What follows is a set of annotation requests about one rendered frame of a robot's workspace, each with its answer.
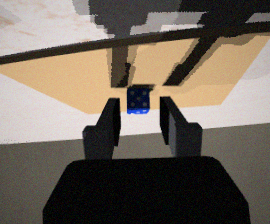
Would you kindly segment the tan flat mat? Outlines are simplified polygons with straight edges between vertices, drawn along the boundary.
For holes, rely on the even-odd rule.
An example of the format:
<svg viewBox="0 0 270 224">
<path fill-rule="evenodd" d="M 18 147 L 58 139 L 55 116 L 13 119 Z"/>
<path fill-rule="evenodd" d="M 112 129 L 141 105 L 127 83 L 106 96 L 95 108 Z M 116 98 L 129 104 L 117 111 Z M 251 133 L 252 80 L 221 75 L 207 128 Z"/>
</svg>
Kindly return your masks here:
<svg viewBox="0 0 270 224">
<path fill-rule="evenodd" d="M 0 73 L 86 114 L 148 88 L 150 110 L 221 105 L 270 39 L 270 24 L 116 39 L 0 58 Z"/>
</svg>

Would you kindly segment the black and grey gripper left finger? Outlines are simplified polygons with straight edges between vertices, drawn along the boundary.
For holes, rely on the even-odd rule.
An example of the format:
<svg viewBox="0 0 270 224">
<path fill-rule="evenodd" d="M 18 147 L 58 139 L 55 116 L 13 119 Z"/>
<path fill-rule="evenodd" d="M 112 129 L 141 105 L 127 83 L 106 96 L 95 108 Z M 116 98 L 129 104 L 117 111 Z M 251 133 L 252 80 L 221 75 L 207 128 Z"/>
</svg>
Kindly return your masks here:
<svg viewBox="0 0 270 224">
<path fill-rule="evenodd" d="M 120 98 L 109 98 L 96 125 L 82 131 L 85 160 L 112 159 L 121 130 Z"/>
</svg>

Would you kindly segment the blue die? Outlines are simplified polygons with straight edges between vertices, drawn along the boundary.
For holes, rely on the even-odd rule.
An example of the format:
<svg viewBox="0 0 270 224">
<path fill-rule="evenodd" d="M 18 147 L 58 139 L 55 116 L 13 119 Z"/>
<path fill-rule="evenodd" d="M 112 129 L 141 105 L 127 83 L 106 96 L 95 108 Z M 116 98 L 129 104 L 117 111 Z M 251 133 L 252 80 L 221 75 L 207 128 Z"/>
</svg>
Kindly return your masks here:
<svg viewBox="0 0 270 224">
<path fill-rule="evenodd" d="M 150 94 L 148 88 L 127 89 L 127 113 L 147 114 L 150 110 Z"/>
</svg>

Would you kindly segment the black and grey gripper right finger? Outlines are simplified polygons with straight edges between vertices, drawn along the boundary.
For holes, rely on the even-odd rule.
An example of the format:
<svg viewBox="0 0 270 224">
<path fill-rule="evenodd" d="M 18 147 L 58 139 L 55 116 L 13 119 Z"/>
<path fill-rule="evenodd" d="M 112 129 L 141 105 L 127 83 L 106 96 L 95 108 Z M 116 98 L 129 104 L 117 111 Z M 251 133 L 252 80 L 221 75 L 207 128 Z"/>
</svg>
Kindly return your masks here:
<svg viewBox="0 0 270 224">
<path fill-rule="evenodd" d="M 170 96 L 159 97 L 159 125 L 173 157 L 201 156 L 203 128 L 188 123 Z"/>
</svg>

